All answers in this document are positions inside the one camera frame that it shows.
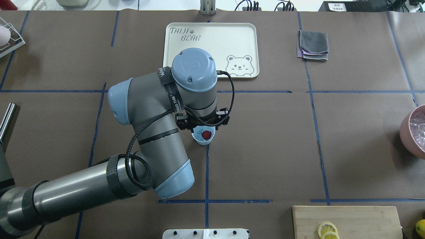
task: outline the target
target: lemon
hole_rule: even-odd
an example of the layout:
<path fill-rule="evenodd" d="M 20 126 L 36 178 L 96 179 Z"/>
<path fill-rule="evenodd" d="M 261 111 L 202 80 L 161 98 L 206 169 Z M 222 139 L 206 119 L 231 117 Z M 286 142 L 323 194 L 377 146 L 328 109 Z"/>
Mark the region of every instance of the lemon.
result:
<path fill-rule="evenodd" d="M 322 238 L 322 235 L 324 235 L 327 232 L 335 232 L 335 234 L 338 235 L 337 227 L 335 227 L 334 224 L 330 222 L 324 222 L 320 224 L 319 228 L 317 229 L 317 233 L 319 235 L 319 238 Z"/>
<path fill-rule="evenodd" d="M 425 239 L 425 220 L 420 220 L 417 222 L 415 228 L 419 236 Z"/>
<path fill-rule="evenodd" d="M 320 239 L 340 239 L 337 233 L 333 231 L 328 231 L 327 233 L 323 234 Z"/>

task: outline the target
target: metal rod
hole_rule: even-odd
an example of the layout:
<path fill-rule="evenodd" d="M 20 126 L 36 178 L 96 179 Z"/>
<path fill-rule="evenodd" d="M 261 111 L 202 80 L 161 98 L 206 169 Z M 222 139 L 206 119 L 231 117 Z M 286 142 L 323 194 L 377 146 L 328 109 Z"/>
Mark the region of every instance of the metal rod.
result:
<path fill-rule="evenodd" d="M 13 112 L 15 111 L 16 104 L 9 103 L 6 113 L 4 114 L 3 120 L 0 125 L 0 142 L 3 142 L 3 137 L 6 134 L 7 127 L 9 126 L 10 119 L 12 118 Z"/>

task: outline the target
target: gray cloth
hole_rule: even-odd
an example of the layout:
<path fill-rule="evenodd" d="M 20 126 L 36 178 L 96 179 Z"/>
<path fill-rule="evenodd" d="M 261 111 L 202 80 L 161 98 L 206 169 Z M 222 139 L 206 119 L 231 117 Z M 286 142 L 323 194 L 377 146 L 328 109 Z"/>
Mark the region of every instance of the gray cloth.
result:
<path fill-rule="evenodd" d="M 312 60 L 327 60 L 328 35 L 323 32 L 299 31 L 297 57 Z"/>

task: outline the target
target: dish rack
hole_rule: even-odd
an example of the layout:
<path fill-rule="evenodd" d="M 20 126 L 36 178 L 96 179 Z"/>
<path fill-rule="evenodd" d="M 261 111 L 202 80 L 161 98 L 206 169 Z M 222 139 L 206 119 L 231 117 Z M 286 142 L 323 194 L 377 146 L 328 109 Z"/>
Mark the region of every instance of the dish rack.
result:
<path fill-rule="evenodd" d="M 0 25 L 11 31 L 9 42 L 6 43 L 6 45 L 0 46 L 0 58 L 2 58 L 3 56 L 11 53 L 12 51 L 24 45 L 25 41 L 22 38 L 21 34 L 19 34 L 19 32 L 15 29 L 15 27 L 12 24 L 7 23 L 1 17 L 0 17 L 0 20 L 1 20 Z"/>

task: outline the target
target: bear drawing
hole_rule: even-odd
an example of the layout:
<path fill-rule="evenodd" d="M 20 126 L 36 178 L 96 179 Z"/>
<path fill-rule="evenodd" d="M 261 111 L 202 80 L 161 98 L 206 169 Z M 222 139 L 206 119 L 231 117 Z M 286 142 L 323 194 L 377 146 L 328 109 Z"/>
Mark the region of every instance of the bear drawing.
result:
<path fill-rule="evenodd" d="M 230 75 L 235 76 L 251 76 L 252 73 L 254 73 L 254 67 L 251 64 L 252 57 L 250 56 L 244 56 L 244 57 L 234 57 L 234 56 L 228 56 L 227 57 L 227 67 L 226 71 Z"/>

